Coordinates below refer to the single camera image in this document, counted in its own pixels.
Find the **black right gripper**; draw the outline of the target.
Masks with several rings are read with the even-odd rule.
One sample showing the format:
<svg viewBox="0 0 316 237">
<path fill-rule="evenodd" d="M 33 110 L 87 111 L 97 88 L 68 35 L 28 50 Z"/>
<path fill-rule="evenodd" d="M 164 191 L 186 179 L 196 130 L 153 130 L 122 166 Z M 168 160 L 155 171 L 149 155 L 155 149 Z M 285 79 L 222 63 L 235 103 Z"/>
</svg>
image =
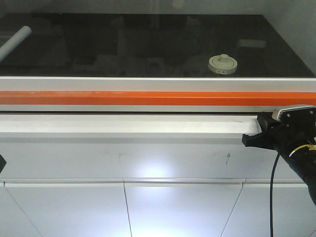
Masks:
<svg viewBox="0 0 316 237">
<path fill-rule="evenodd" d="M 262 131 L 267 131 L 278 125 L 272 118 L 271 112 L 260 112 L 257 121 Z M 255 147 L 267 150 L 276 150 L 283 158 L 290 158 L 297 151 L 306 149 L 316 150 L 316 126 L 312 125 L 280 125 L 272 130 L 270 135 L 261 132 L 256 135 L 242 135 L 242 143 L 246 147 Z"/>
</svg>

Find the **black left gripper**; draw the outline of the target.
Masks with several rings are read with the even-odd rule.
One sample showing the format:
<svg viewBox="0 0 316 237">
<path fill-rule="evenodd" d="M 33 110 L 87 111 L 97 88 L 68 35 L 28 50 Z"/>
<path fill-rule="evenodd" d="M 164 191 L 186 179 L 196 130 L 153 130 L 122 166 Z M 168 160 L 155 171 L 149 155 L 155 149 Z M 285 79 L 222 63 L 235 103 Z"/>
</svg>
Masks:
<svg viewBox="0 0 316 237">
<path fill-rule="evenodd" d="M 0 173 L 3 171 L 4 167 L 6 166 L 6 160 L 2 155 L 0 155 Z"/>
</svg>

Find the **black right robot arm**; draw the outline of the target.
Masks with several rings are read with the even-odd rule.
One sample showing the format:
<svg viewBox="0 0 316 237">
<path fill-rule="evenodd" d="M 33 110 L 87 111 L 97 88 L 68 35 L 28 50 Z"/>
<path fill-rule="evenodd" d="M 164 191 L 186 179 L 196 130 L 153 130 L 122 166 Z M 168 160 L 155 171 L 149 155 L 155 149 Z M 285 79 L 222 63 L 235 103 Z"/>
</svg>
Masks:
<svg viewBox="0 0 316 237">
<path fill-rule="evenodd" d="M 261 132 L 242 136 L 246 147 L 275 150 L 307 185 L 316 201 L 316 109 L 303 108 L 274 116 L 257 116 Z"/>
</svg>

